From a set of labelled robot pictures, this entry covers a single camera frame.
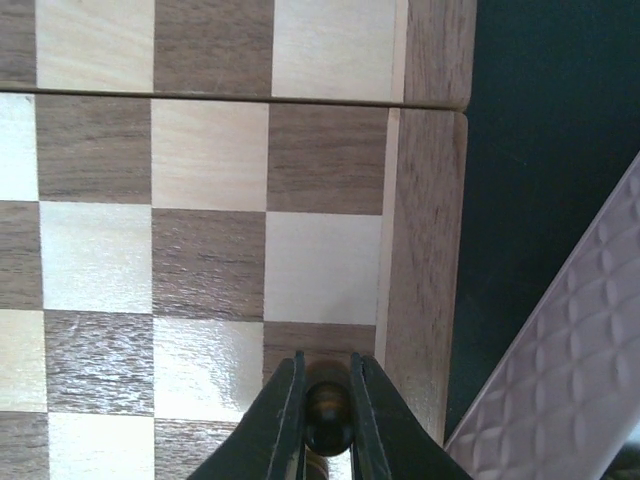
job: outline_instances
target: wood grain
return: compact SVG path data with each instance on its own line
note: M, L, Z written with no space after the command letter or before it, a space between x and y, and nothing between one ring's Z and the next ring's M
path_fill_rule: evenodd
M272 105L269 211L380 215L385 108Z
M0 310L0 411L46 412L42 312Z
M449 381L466 134L461 114L401 112L385 369L439 442Z
M273 0L157 0L155 90L271 94Z
M276 0L273 96L391 100L394 2Z
M353 352L373 355L375 330L372 325L265 322L263 382L297 350L304 352L307 365L337 360L348 366Z
M38 200L33 95L0 94L0 200Z
M0 308L42 308L37 202L0 202Z
M151 207L41 202L44 308L151 313Z
M380 223L267 213L265 321L375 325Z
M0 412L0 477L49 480L46 413Z
M149 102L38 95L40 199L151 203Z
M153 206L265 211L269 106L153 100Z
M264 249L264 213L154 209L154 313L261 321Z
M156 418L156 480L187 478L231 435L235 423Z
M35 86L35 0L0 2L0 36L0 87Z
M376 360L384 368L389 315L389 290L393 253L393 216L396 205L398 175L398 141L400 136L400 110L389 109L387 124L387 151L384 166L384 202L380 235L380 273L378 275L378 317L376 320Z
M477 0L409 0L404 100L464 110L471 97Z
M154 320L155 417L239 422L260 393L261 322Z
M153 479L153 418L49 413L51 480Z
M36 0L38 87L153 90L154 0Z
M45 312L49 411L153 415L151 315Z

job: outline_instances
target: chess square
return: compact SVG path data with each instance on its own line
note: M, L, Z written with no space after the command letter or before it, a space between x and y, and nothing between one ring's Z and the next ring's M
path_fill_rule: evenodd
M153 210L153 311L262 321L265 214Z
M268 96L273 0L157 0L155 91Z
M0 310L0 411L46 412L42 312Z
M267 213L264 319L375 325L381 218Z
M37 201L38 160L33 95L0 93L0 144L0 200Z
M40 213L36 202L0 202L0 308L42 308Z
M36 0L38 87L153 90L154 0Z
M38 95L41 200L151 203L151 107L143 98Z
M280 362L297 350L304 352L307 365L332 360L349 368L352 353L373 355L375 337L373 325L265 322L263 380L266 383Z
M41 202L44 306L151 313L151 207Z
M274 97L391 101L395 2L275 0Z
M269 211L382 214L386 108L271 105Z
M153 206L265 211L269 106L153 100Z
M0 3L0 84L36 84L36 12L33 1Z
M153 416L153 320L45 312L49 411Z
M51 480L152 480L153 418L49 414Z
M46 413L0 411L0 474L6 479L49 480Z
M155 425L156 480L187 478L236 427L234 423L163 418L156 418Z
M262 323L154 319L155 416L239 422L262 388Z
M329 468L329 478L342 478L349 480L353 478L351 467L351 450L341 453L335 457L327 458L327 467Z

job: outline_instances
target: dark green surface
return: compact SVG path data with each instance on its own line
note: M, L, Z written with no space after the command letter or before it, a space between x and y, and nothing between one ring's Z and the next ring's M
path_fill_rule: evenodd
M640 0L479 0L448 437L640 150Z

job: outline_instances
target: white embossed panel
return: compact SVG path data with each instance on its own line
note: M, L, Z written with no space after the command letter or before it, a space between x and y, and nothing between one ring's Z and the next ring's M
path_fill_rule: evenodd
M446 449L477 480L597 479L640 420L640 155Z

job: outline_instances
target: light wooden square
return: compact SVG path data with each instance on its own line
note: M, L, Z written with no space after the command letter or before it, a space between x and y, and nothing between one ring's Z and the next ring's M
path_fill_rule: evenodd
M41 202L44 307L151 313L151 207Z
M46 412L42 312L0 310L0 411Z
M151 417L49 414L51 480L154 478Z
M154 207L264 211L267 105L152 102Z
M155 416L239 422L262 388L261 323L154 321Z
M38 200L33 95L0 94L0 200Z
M154 0L36 0L38 87L153 90Z
M274 97L390 101L392 0L276 0Z
M381 218L267 213L264 319L375 325Z

